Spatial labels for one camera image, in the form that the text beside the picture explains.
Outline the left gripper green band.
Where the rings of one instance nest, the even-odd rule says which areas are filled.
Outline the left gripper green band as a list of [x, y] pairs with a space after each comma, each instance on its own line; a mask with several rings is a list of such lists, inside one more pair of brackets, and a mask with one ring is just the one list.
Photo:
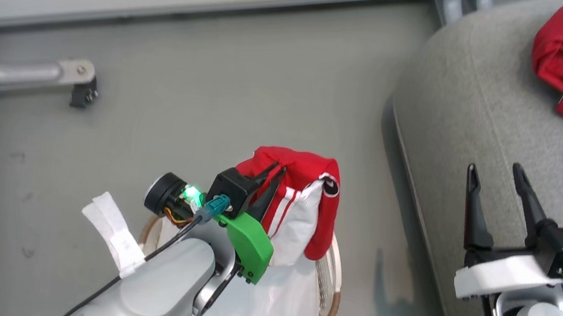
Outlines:
[[144, 207], [178, 227], [178, 232], [147, 255], [149, 260], [185, 239], [198, 239], [211, 246], [214, 258], [223, 273], [242, 276], [256, 284], [268, 269], [274, 247], [261, 223], [286, 174], [283, 167], [269, 178], [278, 166], [273, 162], [251, 178], [251, 186], [262, 193], [247, 211], [239, 210], [235, 217], [232, 199], [224, 194], [208, 195], [190, 186], [174, 173], [155, 179], [145, 195]]

